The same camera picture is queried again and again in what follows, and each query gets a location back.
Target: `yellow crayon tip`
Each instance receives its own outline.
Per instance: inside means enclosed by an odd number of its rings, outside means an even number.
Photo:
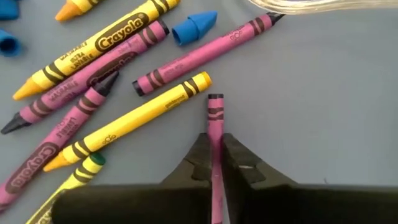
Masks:
[[[18,91],[14,93],[12,98],[14,100],[21,100],[27,96],[31,96],[36,93],[41,93],[42,91],[43,89],[38,84],[36,84],[36,82],[34,82],[32,78],[28,78],[25,84],[22,87],[20,87]]]
[[[72,2],[67,2],[62,6],[61,10],[55,16],[55,19],[59,22],[67,21],[75,16],[81,15],[82,11]]]
[[[44,172],[49,172],[51,170],[58,169],[63,166],[68,166],[70,163],[64,158],[62,152],[56,156],[53,160],[51,160],[44,168]]]

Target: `crayon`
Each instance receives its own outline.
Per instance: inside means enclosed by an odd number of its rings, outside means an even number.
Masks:
[[[100,55],[115,48],[174,8],[180,0],[148,0],[113,24],[99,31],[79,46],[62,55],[50,65],[35,72],[14,94],[15,100],[40,93],[59,84]]]
[[[1,130],[2,134],[38,123],[49,114],[65,106],[80,93],[83,93],[96,82],[101,81],[114,71],[119,70],[137,55],[145,52],[169,34],[163,21],[151,23],[140,33],[130,37],[85,68],[64,80],[50,91],[43,94],[30,105],[17,112]]]
[[[44,167],[44,171],[48,172],[84,159],[90,153],[100,150],[103,146],[148,123],[199,92],[206,90],[210,85],[211,78],[209,74],[202,72],[195,75],[193,78],[87,135],[81,141],[64,148],[53,161]]]
[[[143,96],[160,88],[166,83],[186,74],[229,50],[253,39],[271,28],[283,14],[269,12],[249,21],[233,30],[174,61],[141,76],[132,83],[138,95]]]
[[[50,162],[73,137],[91,114],[104,103],[118,73],[90,88],[65,115],[22,165],[0,185],[0,213],[23,193],[46,163]]]
[[[221,170],[222,136],[224,133],[224,95],[208,95],[207,135],[212,149],[211,224],[223,222],[223,174]]]
[[[55,16],[57,21],[67,21],[75,16],[80,16],[88,12],[103,0],[67,0],[65,5]]]
[[[100,153],[94,153],[87,157],[80,167],[50,196],[26,224],[52,224],[51,208],[56,199],[67,190],[84,186],[90,182],[105,165],[105,162],[105,158]]]

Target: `pink crayon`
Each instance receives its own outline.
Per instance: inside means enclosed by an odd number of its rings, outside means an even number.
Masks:
[[[1,130],[1,133],[7,134],[39,122],[89,89],[96,82],[119,70],[137,55],[164,40],[167,34],[169,34],[169,29],[163,21],[153,22],[140,33],[125,40],[113,50],[43,94],[29,106],[21,109]]]
[[[132,83],[138,95],[146,95],[271,28],[283,14],[269,12],[190,53],[141,76]]]
[[[222,146],[224,133],[224,95],[208,95],[208,126],[207,135],[212,149],[211,183],[213,196],[211,199],[211,224],[223,222],[223,174],[221,171]]]
[[[91,87],[63,117],[25,162],[0,186],[0,213],[3,212],[79,130],[95,110],[104,103],[119,73],[114,72]]]

